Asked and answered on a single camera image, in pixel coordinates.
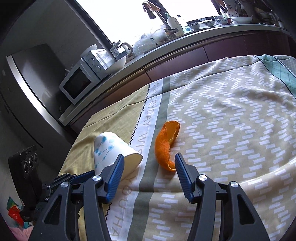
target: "white microwave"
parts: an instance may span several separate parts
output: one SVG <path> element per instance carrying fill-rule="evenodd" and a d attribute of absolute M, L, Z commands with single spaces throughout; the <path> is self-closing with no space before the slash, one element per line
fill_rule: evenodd
<path fill-rule="evenodd" d="M 109 76 L 106 73 L 108 65 L 98 58 L 96 51 L 90 51 L 81 58 L 59 85 L 60 90 L 73 104 Z"/>

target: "window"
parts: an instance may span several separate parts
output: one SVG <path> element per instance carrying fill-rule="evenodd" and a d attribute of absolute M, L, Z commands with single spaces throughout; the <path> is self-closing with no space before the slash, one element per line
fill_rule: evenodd
<path fill-rule="evenodd" d="M 163 22 L 155 14 L 150 19 L 143 10 L 143 0 L 76 0 L 98 25 L 110 42 L 128 42 L 133 45 L 140 36 Z M 211 0 L 159 0 L 171 16 L 181 15 L 185 21 L 218 15 Z"/>

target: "patterned tablecloth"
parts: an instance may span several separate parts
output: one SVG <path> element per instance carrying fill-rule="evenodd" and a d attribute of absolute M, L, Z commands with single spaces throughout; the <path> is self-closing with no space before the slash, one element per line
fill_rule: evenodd
<path fill-rule="evenodd" d="M 181 152 L 215 182 L 239 182 L 270 239 L 279 240 L 296 216 L 294 73 L 292 57 L 242 56 L 150 83 L 91 117 L 61 173 L 93 169 L 94 138 L 105 131 L 116 133 L 144 158 L 107 206 L 111 239 L 186 240 L 195 205 L 185 199 L 177 174 L 161 168 L 154 155 L 162 125 L 177 120 L 181 128 L 171 160 Z M 220 209 L 217 202 L 214 240 Z M 80 231 L 84 240 L 83 225 Z"/>

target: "kitchen counter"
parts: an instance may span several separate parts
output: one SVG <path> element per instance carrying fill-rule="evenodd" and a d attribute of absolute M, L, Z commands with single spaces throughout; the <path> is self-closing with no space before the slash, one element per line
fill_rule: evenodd
<path fill-rule="evenodd" d="M 243 31 L 277 31 L 289 34 L 286 30 L 261 24 L 230 24 L 224 26 L 217 26 L 214 28 L 205 28 L 204 30 L 193 32 L 186 36 L 179 37 L 168 43 L 161 45 L 160 47 L 150 51 L 149 53 L 137 56 L 132 61 L 128 62 L 124 68 L 117 73 L 113 74 L 107 80 L 101 82 L 96 88 L 94 88 L 87 96 L 76 105 L 71 104 L 67 110 L 61 115 L 59 120 L 66 126 L 71 120 L 75 118 L 84 108 L 86 108 L 92 101 L 110 89 L 112 86 L 120 83 L 126 77 L 135 73 L 137 70 L 150 64 L 151 62 L 159 59 L 169 53 L 177 51 L 186 46 L 193 45 L 206 39 L 210 39 L 219 35 L 231 34 Z"/>

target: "white paper cup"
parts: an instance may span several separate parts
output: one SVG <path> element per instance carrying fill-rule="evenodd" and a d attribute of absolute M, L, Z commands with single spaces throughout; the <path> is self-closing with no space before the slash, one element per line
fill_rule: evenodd
<path fill-rule="evenodd" d="M 104 167 L 112 165 L 118 155 L 124 156 L 124 170 L 121 179 L 131 174 L 143 159 L 143 156 L 131 148 L 113 132 L 104 132 L 94 141 L 95 173 L 100 175 Z"/>

